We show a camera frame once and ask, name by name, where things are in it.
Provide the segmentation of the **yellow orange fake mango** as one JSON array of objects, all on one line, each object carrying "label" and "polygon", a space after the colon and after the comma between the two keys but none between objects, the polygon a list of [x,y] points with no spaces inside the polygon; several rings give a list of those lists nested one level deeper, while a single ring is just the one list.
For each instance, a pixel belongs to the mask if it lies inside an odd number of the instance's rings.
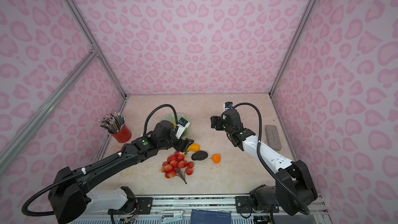
[{"label": "yellow orange fake mango", "polygon": [[201,150],[201,148],[200,148],[200,145],[198,145],[198,144],[192,144],[192,145],[190,145],[189,147],[188,147],[188,149],[187,149],[187,151],[191,151],[191,152],[198,152],[198,151],[200,151]]}]

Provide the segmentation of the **red fake strawberry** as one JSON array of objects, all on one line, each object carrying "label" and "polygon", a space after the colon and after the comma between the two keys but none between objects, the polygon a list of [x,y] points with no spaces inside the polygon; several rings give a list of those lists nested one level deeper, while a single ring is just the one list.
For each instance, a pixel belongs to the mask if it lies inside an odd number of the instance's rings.
[{"label": "red fake strawberry", "polygon": [[187,155],[187,152],[179,152],[179,151],[176,151],[175,153],[174,153],[174,155],[176,156],[176,157],[178,157],[179,155]]}]

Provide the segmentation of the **dark fake avocado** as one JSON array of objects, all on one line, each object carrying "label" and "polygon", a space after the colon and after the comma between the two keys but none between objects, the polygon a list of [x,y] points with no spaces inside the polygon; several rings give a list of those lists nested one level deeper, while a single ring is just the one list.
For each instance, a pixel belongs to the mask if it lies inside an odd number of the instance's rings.
[{"label": "dark fake avocado", "polygon": [[202,150],[193,153],[191,156],[193,161],[203,161],[206,158],[208,158],[208,153]]}]

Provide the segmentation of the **red fake cherry bunch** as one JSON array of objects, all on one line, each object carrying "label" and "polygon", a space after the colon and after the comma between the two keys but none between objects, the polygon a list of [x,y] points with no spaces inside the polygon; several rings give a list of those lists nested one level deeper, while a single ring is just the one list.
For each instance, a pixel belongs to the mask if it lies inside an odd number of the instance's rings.
[{"label": "red fake cherry bunch", "polygon": [[171,155],[167,158],[166,162],[163,162],[161,172],[167,179],[178,177],[187,184],[186,177],[193,174],[194,166],[195,163],[193,161],[187,161],[184,155],[179,155],[178,157]]}]

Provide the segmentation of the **small orange fake tangerine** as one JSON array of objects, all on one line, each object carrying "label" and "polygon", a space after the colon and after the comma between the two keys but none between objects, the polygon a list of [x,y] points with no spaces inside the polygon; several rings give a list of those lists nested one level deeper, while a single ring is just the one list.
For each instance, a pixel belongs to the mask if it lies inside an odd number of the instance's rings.
[{"label": "small orange fake tangerine", "polygon": [[213,163],[219,164],[221,161],[221,156],[219,154],[214,154],[211,159],[212,159]]}]

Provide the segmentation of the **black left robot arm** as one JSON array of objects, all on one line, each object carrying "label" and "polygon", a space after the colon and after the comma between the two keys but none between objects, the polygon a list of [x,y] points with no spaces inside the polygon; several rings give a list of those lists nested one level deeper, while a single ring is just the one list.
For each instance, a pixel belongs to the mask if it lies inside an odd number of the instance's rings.
[{"label": "black left robot arm", "polygon": [[[88,166],[71,170],[60,170],[54,183],[32,195],[22,206],[22,213],[31,217],[54,215],[59,224],[68,224],[81,216],[87,206],[93,203],[88,193],[97,185],[120,171],[146,161],[161,150],[174,148],[185,152],[194,143],[183,139],[185,129],[190,122],[185,118],[175,118],[175,123],[167,120],[158,122],[153,131],[144,131],[143,135],[130,143],[125,143],[121,150]],[[29,205],[41,195],[47,194],[52,207],[49,212],[29,210]]]}]

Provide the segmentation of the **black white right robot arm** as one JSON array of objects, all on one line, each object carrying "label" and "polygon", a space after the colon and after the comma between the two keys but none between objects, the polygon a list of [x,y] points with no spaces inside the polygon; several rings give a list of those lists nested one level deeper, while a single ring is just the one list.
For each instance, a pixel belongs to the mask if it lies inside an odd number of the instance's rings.
[{"label": "black white right robot arm", "polygon": [[261,130],[255,133],[244,127],[232,102],[225,102],[223,107],[221,116],[211,117],[211,128],[224,131],[234,147],[258,159],[275,180],[274,186],[261,185],[250,191],[249,207],[258,213],[272,213],[281,207],[290,216],[309,215],[309,205],[318,194],[307,165],[282,156],[262,142]]}]

